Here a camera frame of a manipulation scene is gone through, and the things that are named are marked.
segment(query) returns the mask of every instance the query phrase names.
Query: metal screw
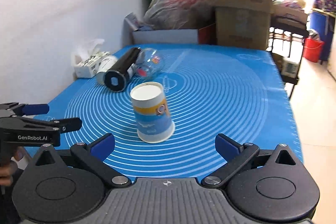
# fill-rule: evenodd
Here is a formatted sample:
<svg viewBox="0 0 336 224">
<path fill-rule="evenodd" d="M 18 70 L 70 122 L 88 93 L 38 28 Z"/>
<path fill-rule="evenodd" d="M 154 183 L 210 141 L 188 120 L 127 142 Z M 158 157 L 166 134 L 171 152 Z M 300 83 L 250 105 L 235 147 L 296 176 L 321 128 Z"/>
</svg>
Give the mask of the metal screw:
<svg viewBox="0 0 336 224">
<path fill-rule="evenodd" d="M 217 185 L 221 183 L 221 179 L 218 177 L 206 177 L 204 179 L 204 182 L 209 185 Z"/>
<path fill-rule="evenodd" d="M 112 182 L 114 184 L 123 185 L 123 184 L 126 184 L 128 182 L 128 178 L 124 177 L 124 176 L 116 176 L 116 177 L 112 178 Z"/>
</svg>

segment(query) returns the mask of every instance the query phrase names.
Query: human hand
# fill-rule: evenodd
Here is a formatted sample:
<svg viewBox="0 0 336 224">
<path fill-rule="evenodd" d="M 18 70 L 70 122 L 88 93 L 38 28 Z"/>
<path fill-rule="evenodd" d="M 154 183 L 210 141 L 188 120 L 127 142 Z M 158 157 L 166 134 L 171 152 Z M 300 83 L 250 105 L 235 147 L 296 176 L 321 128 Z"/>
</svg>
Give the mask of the human hand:
<svg viewBox="0 0 336 224">
<path fill-rule="evenodd" d="M 16 161 L 19 161 L 23 158 L 24 154 L 22 151 L 21 147 L 18 147 L 15 155 L 14 155 L 14 159 Z M 12 161 L 5 166 L 1 166 L 0 167 L 0 185 L 1 186 L 11 186 L 13 183 L 13 177 L 12 175 L 15 173 L 15 171 L 17 170 L 17 164 L 16 162 Z"/>
</svg>

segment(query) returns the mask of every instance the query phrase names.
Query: blue mat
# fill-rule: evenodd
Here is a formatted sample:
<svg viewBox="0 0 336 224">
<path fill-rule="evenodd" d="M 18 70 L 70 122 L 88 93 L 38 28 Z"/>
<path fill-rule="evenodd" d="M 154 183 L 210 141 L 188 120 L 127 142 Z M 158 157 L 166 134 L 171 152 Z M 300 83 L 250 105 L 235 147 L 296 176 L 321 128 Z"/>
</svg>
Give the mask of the blue mat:
<svg viewBox="0 0 336 224">
<path fill-rule="evenodd" d="M 129 93 L 143 79 L 134 77 L 122 93 L 112 93 L 95 78 L 79 79 L 49 103 L 47 115 L 37 116 L 83 120 L 80 131 L 62 135 L 58 149 L 113 133 L 115 151 L 105 163 L 132 180 L 137 176 L 201 180 L 225 163 L 215 151 L 218 133 L 239 143 L 254 142 L 261 149 L 287 143 L 302 159 L 288 97 L 268 52 L 208 45 L 145 47 L 164 56 L 164 70 L 155 81 L 165 87 L 176 124 L 173 136 L 160 144 L 138 138 Z"/>
</svg>

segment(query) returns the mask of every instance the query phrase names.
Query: red bucket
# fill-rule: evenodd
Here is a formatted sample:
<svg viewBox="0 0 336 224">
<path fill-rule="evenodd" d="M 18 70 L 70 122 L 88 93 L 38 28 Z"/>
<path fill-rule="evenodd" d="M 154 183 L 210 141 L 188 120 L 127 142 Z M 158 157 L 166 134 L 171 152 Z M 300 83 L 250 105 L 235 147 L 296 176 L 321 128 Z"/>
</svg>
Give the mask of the red bucket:
<svg viewBox="0 0 336 224">
<path fill-rule="evenodd" d="M 311 62 L 317 63 L 320 59 L 324 42 L 306 38 L 303 50 L 303 57 Z"/>
</svg>

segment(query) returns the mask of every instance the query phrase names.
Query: white cylinder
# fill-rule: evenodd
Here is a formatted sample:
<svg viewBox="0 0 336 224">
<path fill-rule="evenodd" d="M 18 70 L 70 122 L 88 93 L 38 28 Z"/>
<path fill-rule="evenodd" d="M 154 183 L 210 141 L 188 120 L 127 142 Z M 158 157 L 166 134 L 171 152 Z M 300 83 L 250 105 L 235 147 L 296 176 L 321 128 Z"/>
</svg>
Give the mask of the white cylinder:
<svg viewBox="0 0 336 224">
<path fill-rule="evenodd" d="M 101 85 L 104 85 L 104 74 L 105 72 L 111 68 L 116 62 L 118 61 L 118 58 L 116 58 L 114 55 L 108 55 L 103 58 L 99 65 L 99 69 L 96 75 L 97 82 Z"/>
<path fill-rule="evenodd" d="M 167 140 L 175 131 L 167 106 L 163 86 L 157 82 L 146 82 L 131 90 L 137 133 L 147 143 Z"/>
</svg>

